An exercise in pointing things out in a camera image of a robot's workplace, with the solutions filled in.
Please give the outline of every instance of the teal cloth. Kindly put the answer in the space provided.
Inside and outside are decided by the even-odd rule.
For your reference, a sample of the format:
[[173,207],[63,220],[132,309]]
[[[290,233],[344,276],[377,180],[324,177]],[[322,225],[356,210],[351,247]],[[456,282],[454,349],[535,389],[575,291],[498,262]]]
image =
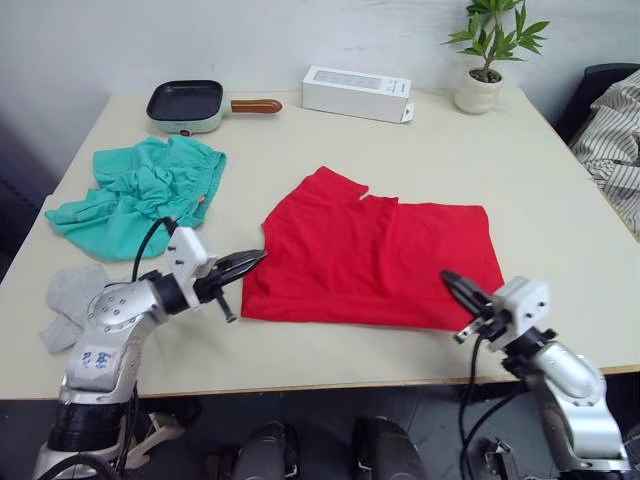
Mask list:
[[[103,260],[131,260],[158,218],[176,217],[184,227],[204,221],[226,162],[224,153],[177,135],[167,143],[150,137],[133,147],[96,152],[93,170],[100,188],[45,216],[86,252]],[[159,255],[168,242],[159,228],[144,256]]]

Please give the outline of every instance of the table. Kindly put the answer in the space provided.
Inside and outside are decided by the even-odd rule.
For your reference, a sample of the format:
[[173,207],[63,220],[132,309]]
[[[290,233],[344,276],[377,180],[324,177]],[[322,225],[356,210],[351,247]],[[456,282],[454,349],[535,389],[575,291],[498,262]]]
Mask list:
[[[505,89],[482,116],[460,113],[446,94],[414,92],[416,118],[404,125],[304,110],[299,92],[243,96],[278,98],[285,107],[275,117],[230,116],[197,137],[229,158],[200,229],[216,253],[261,248],[266,215],[321,165],[403,202],[480,204],[505,279],[524,275],[551,285],[551,314],[540,326],[552,326],[604,371],[640,370],[638,243],[520,90]],[[148,122],[146,101],[110,99],[0,286],[0,398],[57,396],[66,355],[49,355],[37,335],[55,317],[45,292],[55,271],[96,260],[56,235],[43,212],[83,198],[95,184],[94,151],[166,138]],[[161,258],[140,271],[152,268],[168,271]],[[125,278],[131,263],[106,270]],[[241,284],[225,290],[238,312]],[[468,375],[470,350],[451,333],[431,330],[248,319],[228,325],[210,304],[151,335],[139,387],[143,395],[165,395],[451,383]],[[509,379],[501,355],[481,350],[479,375]]]

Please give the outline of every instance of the striped shirt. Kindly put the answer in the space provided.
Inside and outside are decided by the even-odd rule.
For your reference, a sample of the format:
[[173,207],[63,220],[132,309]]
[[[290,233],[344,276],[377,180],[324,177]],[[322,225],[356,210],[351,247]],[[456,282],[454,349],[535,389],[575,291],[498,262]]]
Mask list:
[[640,70],[609,87],[591,111],[569,147],[640,240]]

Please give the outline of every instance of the wooden handle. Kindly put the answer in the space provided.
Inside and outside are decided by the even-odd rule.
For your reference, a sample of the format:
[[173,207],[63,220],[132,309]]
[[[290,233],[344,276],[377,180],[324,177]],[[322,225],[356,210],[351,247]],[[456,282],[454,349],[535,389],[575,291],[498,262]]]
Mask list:
[[282,104],[271,98],[260,100],[231,100],[231,111],[234,113],[278,113]]

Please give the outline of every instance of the product box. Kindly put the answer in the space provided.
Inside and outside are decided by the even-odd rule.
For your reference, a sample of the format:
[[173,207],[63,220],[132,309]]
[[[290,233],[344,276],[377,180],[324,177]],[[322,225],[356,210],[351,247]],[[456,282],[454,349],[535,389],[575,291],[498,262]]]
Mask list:
[[413,118],[408,103],[411,80],[312,66],[302,81],[302,106],[311,110],[404,123]]

